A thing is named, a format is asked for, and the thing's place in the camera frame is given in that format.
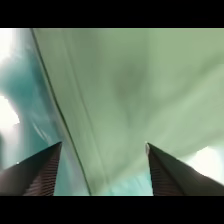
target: dark object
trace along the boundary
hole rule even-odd
[[[224,196],[224,186],[147,144],[154,196]]]
[[[53,196],[62,143],[0,173],[1,196]]]

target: green cloth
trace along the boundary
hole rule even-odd
[[[224,144],[224,29],[34,29],[92,194]]]

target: dark edge line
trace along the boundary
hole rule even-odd
[[[36,38],[36,36],[35,36],[35,33],[34,33],[33,28],[30,28],[30,30],[31,30],[31,35],[32,35],[32,37],[33,37],[33,39],[34,39],[35,47],[36,47],[36,49],[37,49],[37,54],[38,54],[38,56],[39,56],[40,62],[41,62],[41,64],[42,64],[42,67],[43,67],[43,70],[44,70],[44,73],[45,73],[45,76],[46,76],[46,78],[47,78],[48,86],[49,86],[49,88],[50,88],[50,90],[51,90],[52,97],[53,97],[53,99],[54,99],[56,108],[57,108],[57,110],[58,110],[58,112],[59,112],[59,114],[60,114],[60,116],[61,116],[61,118],[62,118],[62,121],[63,121],[63,123],[64,123],[64,125],[65,125],[65,128],[66,128],[66,130],[67,130],[67,132],[68,132],[69,138],[71,139],[73,148],[75,149],[75,154],[76,154],[76,156],[77,156],[78,162],[79,162],[79,164],[80,164],[80,168],[81,168],[82,173],[83,173],[83,177],[84,177],[85,182],[86,182],[87,191],[88,191],[89,195],[91,196],[91,190],[90,190],[90,187],[89,187],[89,184],[88,184],[88,181],[87,181],[85,172],[84,172],[83,165],[82,165],[82,163],[81,163],[80,157],[79,157],[78,152],[77,152],[77,149],[76,149],[76,147],[75,147],[75,143],[73,142],[72,136],[71,136],[70,131],[69,131],[69,129],[68,129],[68,125],[67,125],[67,123],[66,123],[66,121],[65,121],[64,115],[62,114],[61,109],[60,109],[60,107],[59,107],[59,105],[58,105],[58,101],[57,101],[57,98],[56,98],[56,96],[55,96],[53,87],[52,87],[52,85],[51,85],[50,77],[49,77],[49,75],[48,75],[47,68],[46,68],[46,66],[45,66],[45,63],[44,63],[44,60],[43,60],[43,57],[42,57],[42,54],[41,54],[41,51],[40,51],[40,48],[39,48],[39,45],[38,45],[38,42],[37,42],[37,38]]]
[[[150,150],[149,150],[149,154],[148,154],[148,160],[149,160],[149,169],[150,169],[150,159],[149,159],[149,156],[150,156],[150,153],[153,153],[153,150],[151,149],[150,147]],[[180,185],[177,183],[177,181],[175,180],[174,177],[172,177],[172,175],[170,174],[170,172],[166,169],[166,167],[163,165],[163,163],[160,161],[160,159],[158,158],[158,156],[156,155],[156,153],[153,153],[153,156],[155,157],[155,159],[157,160],[157,162],[160,164],[160,166],[163,168],[164,172],[168,175],[168,177],[173,180],[173,182],[177,185],[177,188],[179,188],[179,191],[182,192],[183,196],[187,196],[184,191],[181,189]]]

